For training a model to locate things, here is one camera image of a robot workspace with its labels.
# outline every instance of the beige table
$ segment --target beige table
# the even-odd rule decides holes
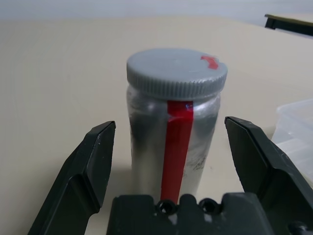
[[[197,198],[242,191],[224,117],[268,133],[276,107],[313,96],[313,41],[215,17],[0,23],[0,234],[27,234],[62,164],[91,127],[116,121],[104,206],[86,234],[105,234],[116,195],[130,191],[126,60],[188,47],[229,67]]]
[[[265,27],[313,36],[313,14],[266,14]]]

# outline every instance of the red stripe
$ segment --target red stripe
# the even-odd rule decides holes
[[[168,101],[161,200],[177,203],[194,118],[192,101]]]

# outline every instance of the gray screw cap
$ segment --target gray screw cap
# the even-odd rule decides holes
[[[127,61],[129,84],[160,99],[206,98],[223,89],[226,76],[224,63],[189,49],[150,49],[132,55]]]

